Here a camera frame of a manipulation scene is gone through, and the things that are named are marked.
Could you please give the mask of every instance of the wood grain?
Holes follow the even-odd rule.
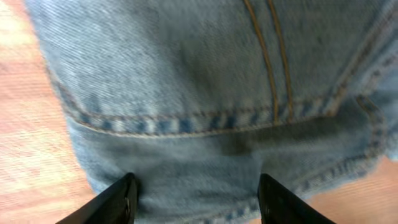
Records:
[[[20,0],[0,0],[0,79],[0,223],[54,223],[93,193]],[[337,223],[398,223],[398,165],[383,159],[369,177],[311,204]]]

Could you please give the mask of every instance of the light brown wood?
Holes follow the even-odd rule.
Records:
[[[0,79],[0,223],[54,223],[93,193],[21,0],[0,0]],[[310,202],[338,223],[398,223],[398,165]]]

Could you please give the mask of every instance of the wooden surface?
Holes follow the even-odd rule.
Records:
[[[0,223],[54,223],[92,197],[24,7],[0,0]],[[310,202],[337,223],[398,223],[398,165]]]

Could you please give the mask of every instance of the folded denim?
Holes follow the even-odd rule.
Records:
[[[259,216],[398,158],[397,1],[25,0],[96,192],[140,180],[138,223]]]

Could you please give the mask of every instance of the denim fabric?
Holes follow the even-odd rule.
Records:
[[[392,1],[25,0],[96,192],[133,172],[139,223],[259,216],[397,157]]]

